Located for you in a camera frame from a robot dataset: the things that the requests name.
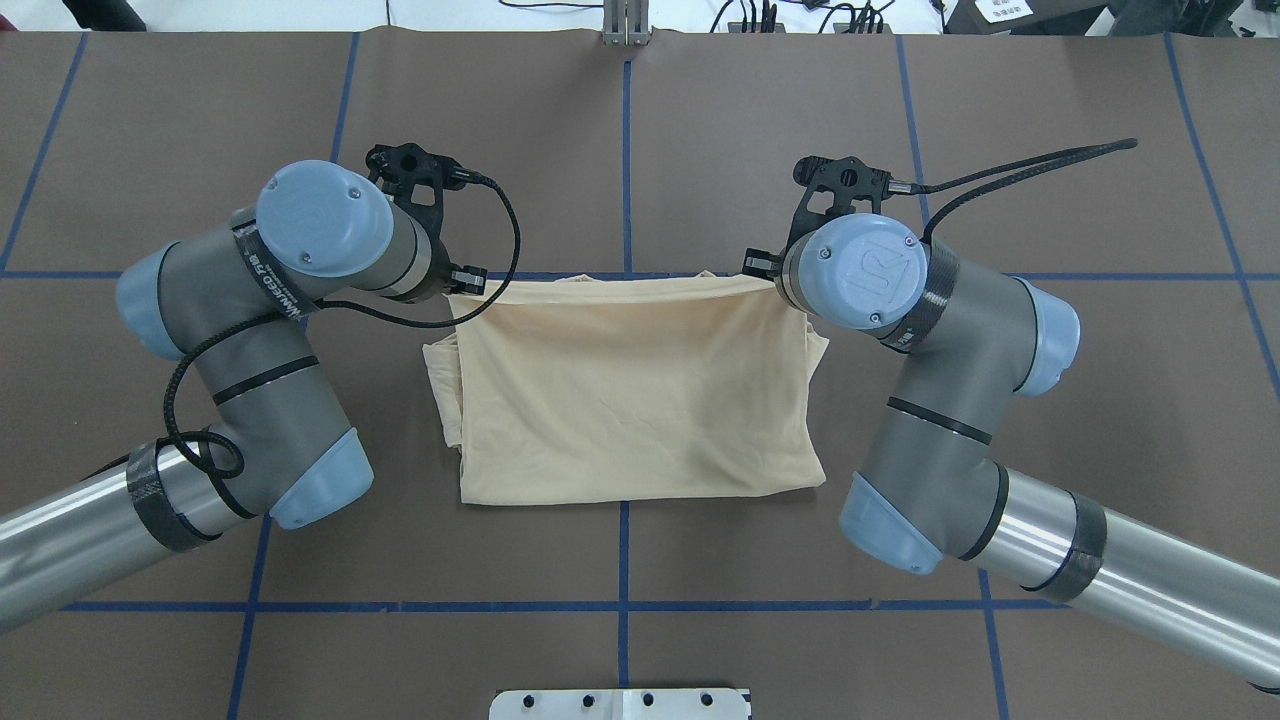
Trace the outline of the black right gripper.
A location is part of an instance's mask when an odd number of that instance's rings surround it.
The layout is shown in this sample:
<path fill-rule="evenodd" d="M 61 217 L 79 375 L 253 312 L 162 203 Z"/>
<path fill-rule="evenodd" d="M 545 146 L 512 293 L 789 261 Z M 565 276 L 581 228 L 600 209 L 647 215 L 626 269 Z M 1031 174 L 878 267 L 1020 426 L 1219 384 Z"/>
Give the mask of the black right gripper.
<path fill-rule="evenodd" d="M 801 158 L 794 167 L 792 179 L 804 188 L 804 195 L 792 215 L 783 249 L 778 252 L 748 249 L 742 260 L 744 275 L 778 279 L 786 254 L 804 236 L 836 218 L 856 213 L 858 202 L 869 202 L 870 210 L 878 213 L 882 202 L 891 196 L 890 184 L 893 182 L 887 170 L 868 167 L 852 156 Z"/>

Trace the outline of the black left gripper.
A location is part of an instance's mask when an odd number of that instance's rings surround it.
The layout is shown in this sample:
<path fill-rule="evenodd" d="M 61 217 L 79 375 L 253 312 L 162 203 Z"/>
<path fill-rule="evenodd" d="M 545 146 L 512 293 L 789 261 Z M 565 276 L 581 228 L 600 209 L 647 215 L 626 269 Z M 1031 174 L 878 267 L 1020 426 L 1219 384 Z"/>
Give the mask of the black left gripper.
<path fill-rule="evenodd" d="M 488 270 L 453 263 L 442 241 L 444 193 L 480 184 L 481 174 L 453 158 L 425 151 L 416 143 L 375 145 L 365 158 L 367 179 L 394 206 L 396 236 L 412 241 L 407 266 L 379 296 L 434 296 L 485 290 Z"/>

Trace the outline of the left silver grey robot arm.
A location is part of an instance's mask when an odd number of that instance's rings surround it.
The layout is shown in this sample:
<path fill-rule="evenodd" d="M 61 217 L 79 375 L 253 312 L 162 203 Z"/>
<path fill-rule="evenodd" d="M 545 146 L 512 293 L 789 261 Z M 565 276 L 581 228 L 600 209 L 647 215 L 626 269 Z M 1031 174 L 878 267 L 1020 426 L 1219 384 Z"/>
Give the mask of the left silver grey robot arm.
<path fill-rule="evenodd" d="M 366 174 L 305 159 L 274 172 L 223 227 L 172 242 L 116 282 L 138 342 L 175 364 L 164 432 L 3 519 L 3 630 L 269 515 L 296 529 L 348 506 L 372 468 L 301 322 L 337 292 L 398 304 L 484 292 L 454 263 L 444 199 L 488 176 L 416 143 L 378 145 Z"/>

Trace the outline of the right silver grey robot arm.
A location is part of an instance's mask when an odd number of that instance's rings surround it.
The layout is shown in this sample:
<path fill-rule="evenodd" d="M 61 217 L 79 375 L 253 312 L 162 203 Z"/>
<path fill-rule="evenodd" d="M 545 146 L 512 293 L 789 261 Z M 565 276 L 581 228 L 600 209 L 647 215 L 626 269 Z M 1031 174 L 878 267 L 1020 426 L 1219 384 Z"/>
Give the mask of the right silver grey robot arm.
<path fill-rule="evenodd" d="M 850 543 L 916 575 L 946 557 L 972 562 L 1276 694 L 1275 577 L 989 456 L 1011 402 L 1052 389 L 1073 365 L 1082 323 L 1027 279 L 956 255 L 938 225 L 987 193 L 1135 145 L 1064 149 L 938 184 L 854 156 L 805 156 L 785 246 L 749 249 L 742 273 L 902 355 L 838 515 Z"/>

